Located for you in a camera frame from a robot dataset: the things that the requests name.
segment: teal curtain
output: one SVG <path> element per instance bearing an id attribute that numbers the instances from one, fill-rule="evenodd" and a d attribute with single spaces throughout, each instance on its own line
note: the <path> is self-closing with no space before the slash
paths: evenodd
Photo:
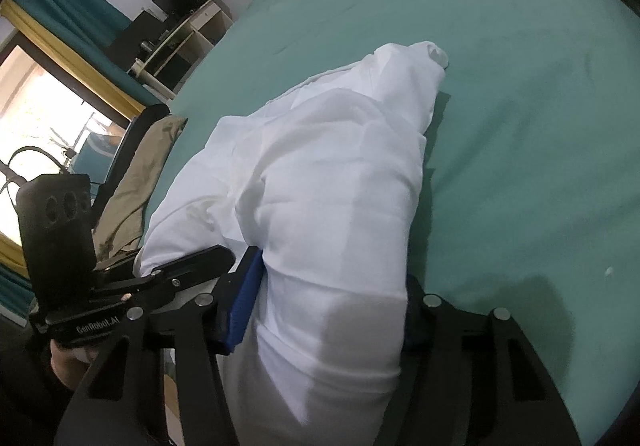
<path id="1" fill-rule="evenodd" d="M 23 318 L 27 318 L 33 299 L 31 282 L 0 264 L 0 305 Z"/>
<path id="2" fill-rule="evenodd" d="M 102 52 L 130 23 L 106 0 L 14 1 L 123 92 L 144 106 L 159 103 L 153 94 Z"/>

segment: curtain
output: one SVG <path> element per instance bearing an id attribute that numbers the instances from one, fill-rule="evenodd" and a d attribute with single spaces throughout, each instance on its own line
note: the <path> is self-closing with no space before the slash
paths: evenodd
<path id="1" fill-rule="evenodd" d="M 153 94 L 102 52 L 102 49 L 109 46 L 130 23 L 126 16 L 106 0 L 13 0 L 13 2 L 31 17 L 33 20 L 31 23 L 39 24 L 66 48 L 74 51 L 123 94 L 144 106 L 159 102 Z M 14 26 L 22 31 L 20 26 L 16 24 Z"/>
<path id="2" fill-rule="evenodd" d="M 48 32 L 13 0 L 2 0 L 0 13 L 56 64 L 120 114 L 131 119 L 143 111 L 144 106 L 141 103 L 119 89 L 116 84 L 108 80 L 76 51 Z"/>
<path id="3" fill-rule="evenodd" d="M 32 299 L 31 283 L 0 265 L 0 305 L 10 312 L 26 318 Z"/>
<path id="4" fill-rule="evenodd" d="M 13 242 L 4 233 L 0 232 L 0 266 L 5 266 L 12 272 L 29 278 L 27 267 L 24 264 L 22 247 Z"/>

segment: teal bedsheet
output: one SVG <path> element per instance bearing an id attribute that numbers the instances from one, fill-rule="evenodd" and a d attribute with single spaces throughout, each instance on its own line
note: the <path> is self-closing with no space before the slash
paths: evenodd
<path id="1" fill-rule="evenodd" d="M 410 272 L 510 309 L 593 444 L 640 378 L 640 19 L 618 0 L 255 0 L 172 104 L 147 217 L 221 116 L 421 40 L 450 67 Z"/>

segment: metal screw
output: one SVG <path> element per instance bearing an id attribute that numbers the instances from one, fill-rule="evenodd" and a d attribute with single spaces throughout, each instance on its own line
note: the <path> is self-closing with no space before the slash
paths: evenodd
<path id="1" fill-rule="evenodd" d="M 442 303 L 442 299 L 438 295 L 426 295 L 424 298 L 422 298 L 422 303 L 427 307 L 435 309 L 436 307 L 440 306 L 440 304 Z"/>
<path id="2" fill-rule="evenodd" d="M 498 320 L 507 321 L 511 318 L 511 313 L 504 307 L 497 307 L 494 309 L 494 316 L 498 318 Z"/>
<path id="3" fill-rule="evenodd" d="M 142 307 L 132 307 L 127 311 L 127 318 L 133 321 L 140 318 L 143 314 L 145 314 L 145 312 Z"/>
<path id="4" fill-rule="evenodd" d="M 196 305 L 204 307 L 206 305 L 210 305 L 211 302 L 213 302 L 213 296 L 211 296 L 209 293 L 202 293 L 201 295 L 197 295 L 196 298 L 194 298 L 194 301 L 196 302 Z"/>

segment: blue gripper pad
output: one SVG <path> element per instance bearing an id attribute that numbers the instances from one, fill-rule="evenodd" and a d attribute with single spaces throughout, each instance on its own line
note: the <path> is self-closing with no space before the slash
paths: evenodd
<path id="1" fill-rule="evenodd" d="M 224 341 L 228 352 L 233 352 L 236 346 L 242 342 L 264 272 L 262 250 L 254 246 L 248 248 L 238 269 L 232 273 L 238 275 L 238 278 L 234 280 L 238 282 L 238 285 L 234 286 L 233 291 L 237 289 L 237 294 L 231 302 L 231 308 L 228 312 L 227 332 Z"/>

